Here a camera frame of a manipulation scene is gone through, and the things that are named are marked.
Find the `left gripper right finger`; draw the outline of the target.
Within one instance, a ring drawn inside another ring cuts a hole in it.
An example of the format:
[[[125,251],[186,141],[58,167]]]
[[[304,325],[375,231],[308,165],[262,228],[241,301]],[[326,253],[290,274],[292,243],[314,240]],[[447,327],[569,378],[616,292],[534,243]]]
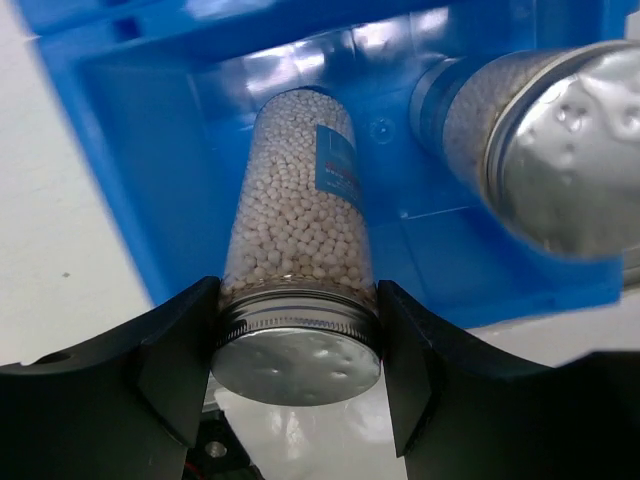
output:
[[[639,355],[547,367],[378,286],[396,453],[411,479],[635,479]]]

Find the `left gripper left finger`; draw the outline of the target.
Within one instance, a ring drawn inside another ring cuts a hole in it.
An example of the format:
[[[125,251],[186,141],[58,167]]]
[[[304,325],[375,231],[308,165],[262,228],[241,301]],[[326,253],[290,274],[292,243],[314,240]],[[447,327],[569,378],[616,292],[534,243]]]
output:
[[[219,281],[30,365],[1,369],[4,479],[179,479],[212,357]]]

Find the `silver-lid bead jar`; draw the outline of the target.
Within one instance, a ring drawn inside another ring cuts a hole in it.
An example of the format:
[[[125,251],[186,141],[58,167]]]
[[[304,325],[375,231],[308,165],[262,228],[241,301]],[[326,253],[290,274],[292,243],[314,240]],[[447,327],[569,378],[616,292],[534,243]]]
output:
[[[599,260],[639,244],[639,45],[446,58],[411,128],[512,234]]]
[[[311,88],[259,111],[221,281],[212,374],[266,404],[358,396],[381,325],[351,118]]]

